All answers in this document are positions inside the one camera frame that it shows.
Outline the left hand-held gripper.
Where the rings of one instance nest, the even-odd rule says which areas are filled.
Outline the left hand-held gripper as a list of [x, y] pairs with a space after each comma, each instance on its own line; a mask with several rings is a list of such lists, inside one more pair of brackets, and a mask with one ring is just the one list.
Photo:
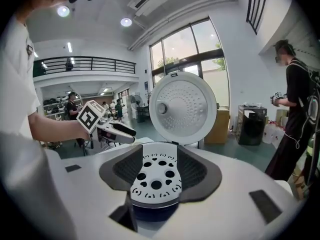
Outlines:
[[[95, 100], [88, 101], [78, 113], [76, 120], [90, 135], [105, 115], [106, 109]], [[108, 139], [115, 143], [132, 144], [137, 132], [122, 122], [112, 122], [114, 129], [108, 130]]]

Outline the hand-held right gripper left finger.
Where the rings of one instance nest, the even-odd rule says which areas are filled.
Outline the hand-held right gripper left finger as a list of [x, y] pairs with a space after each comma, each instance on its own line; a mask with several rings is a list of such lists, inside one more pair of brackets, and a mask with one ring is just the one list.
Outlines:
[[47, 152], [48, 167], [55, 189], [68, 214], [59, 240], [142, 240], [137, 229], [117, 219], [133, 215], [130, 184], [113, 172], [113, 166], [141, 145], [114, 148], [92, 156], [61, 159]]

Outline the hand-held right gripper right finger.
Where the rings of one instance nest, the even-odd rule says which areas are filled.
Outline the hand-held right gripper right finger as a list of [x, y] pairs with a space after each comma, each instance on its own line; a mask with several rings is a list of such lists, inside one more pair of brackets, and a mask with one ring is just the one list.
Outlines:
[[[197, 154], [219, 166], [222, 181], [199, 203], [181, 204], [174, 213], [178, 240], [267, 240], [293, 220], [300, 204], [276, 181], [249, 163], [198, 149]], [[263, 190], [281, 210], [266, 223], [250, 192]]]

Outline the white steamer tray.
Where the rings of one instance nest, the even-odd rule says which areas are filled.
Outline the white steamer tray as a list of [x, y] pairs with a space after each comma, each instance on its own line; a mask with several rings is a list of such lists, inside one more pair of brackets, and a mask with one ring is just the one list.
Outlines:
[[130, 188], [132, 204], [147, 209], [177, 204], [182, 192], [182, 180], [177, 168], [177, 145], [148, 142], [142, 147], [142, 167]]

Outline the person's left forearm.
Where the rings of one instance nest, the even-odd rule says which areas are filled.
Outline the person's left forearm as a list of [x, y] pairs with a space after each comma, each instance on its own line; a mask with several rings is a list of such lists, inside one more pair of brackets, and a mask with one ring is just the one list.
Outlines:
[[89, 140], [88, 132], [77, 120], [53, 120], [37, 112], [28, 116], [32, 138], [42, 142], [58, 142], [75, 139]]

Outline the black standing fan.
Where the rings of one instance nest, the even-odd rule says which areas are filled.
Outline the black standing fan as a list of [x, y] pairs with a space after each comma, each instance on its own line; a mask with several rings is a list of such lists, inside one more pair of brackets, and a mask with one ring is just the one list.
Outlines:
[[139, 95], [135, 94], [131, 96], [130, 104], [135, 114], [135, 119], [138, 123], [141, 123], [143, 121], [143, 110], [141, 107], [141, 102], [142, 99]]

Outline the black cabinet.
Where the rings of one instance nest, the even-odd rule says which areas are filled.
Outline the black cabinet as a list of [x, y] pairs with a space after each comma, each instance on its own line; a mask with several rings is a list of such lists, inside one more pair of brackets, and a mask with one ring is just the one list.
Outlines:
[[235, 137], [239, 145], [258, 146], [262, 142], [267, 109], [258, 106], [238, 106]]

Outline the white water jug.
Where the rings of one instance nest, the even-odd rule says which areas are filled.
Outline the white water jug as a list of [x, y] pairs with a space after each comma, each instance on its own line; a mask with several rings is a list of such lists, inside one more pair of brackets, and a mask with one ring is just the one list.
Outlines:
[[272, 134], [272, 138], [271, 138], [271, 144], [277, 149], [279, 147], [279, 144], [283, 138], [283, 136], [285, 135], [285, 131], [282, 127], [277, 127], [273, 134]]
[[276, 130], [276, 125], [274, 123], [268, 123], [264, 127], [262, 141], [266, 144], [271, 144], [275, 130]]

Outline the light wooden cabinet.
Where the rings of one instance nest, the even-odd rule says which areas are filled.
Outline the light wooden cabinet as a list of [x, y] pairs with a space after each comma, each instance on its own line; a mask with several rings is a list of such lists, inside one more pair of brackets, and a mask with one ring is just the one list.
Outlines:
[[225, 144], [227, 142], [230, 122], [229, 110], [217, 110], [216, 120], [211, 131], [204, 138], [205, 144]]

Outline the dark blue rice cooker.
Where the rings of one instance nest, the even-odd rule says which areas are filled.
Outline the dark blue rice cooker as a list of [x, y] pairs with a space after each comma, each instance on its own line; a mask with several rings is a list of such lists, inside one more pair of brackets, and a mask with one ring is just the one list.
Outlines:
[[182, 181], [178, 203], [163, 208], [133, 205], [135, 217], [145, 222], [163, 222], [179, 204], [208, 198], [221, 184], [222, 172], [213, 162], [202, 158], [198, 144], [210, 132], [217, 117], [217, 103], [212, 89], [200, 77], [189, 72], [172, 73], [152, 90], [149, 114], [165, 143], [177, 145], [177, 169]]

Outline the white storage shelf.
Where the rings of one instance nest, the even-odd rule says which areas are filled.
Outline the white storage shelf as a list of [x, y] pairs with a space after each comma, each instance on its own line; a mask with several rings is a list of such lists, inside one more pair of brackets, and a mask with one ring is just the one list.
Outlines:
[[45, 99], [43, 101], [44, 115], [47, 118], [54, 119], [56, 121], [65, 120], [67, 103], [67, 96], [58, 96], [56, 98]]

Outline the black balcony railing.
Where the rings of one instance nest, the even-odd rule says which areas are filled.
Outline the black balcony railing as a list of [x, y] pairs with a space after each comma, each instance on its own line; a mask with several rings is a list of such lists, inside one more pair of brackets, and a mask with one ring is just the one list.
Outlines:
[[255, 35], [258, 34], [266, 3], [267, 0], [248, 0], [246, 22], [251, 26]]
[[136, 63], [107, 57], [59, 56], [36, 60], [33, 64], [33, 77], [78, 71], [135, 74]]

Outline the person's white t-shirt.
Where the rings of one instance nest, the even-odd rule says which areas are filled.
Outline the person's white t-shirt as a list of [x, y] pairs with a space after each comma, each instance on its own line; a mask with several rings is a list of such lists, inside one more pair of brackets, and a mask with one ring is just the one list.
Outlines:
[[0, 36], [0, 132], [32, 138], [28, 116], [40, 106], [33, 81], [34, 45], [13, 15]]

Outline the large glass window wall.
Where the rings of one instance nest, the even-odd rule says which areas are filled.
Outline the large glass window wall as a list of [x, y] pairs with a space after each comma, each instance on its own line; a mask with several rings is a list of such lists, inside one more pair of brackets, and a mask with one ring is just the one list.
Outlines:
[[152, 82], [164, 76], [189, 72], [212, 89], [218, 108], [230, 107], [230, 89], [224, 52], [209, 18], [189, 23], [150, 46]]

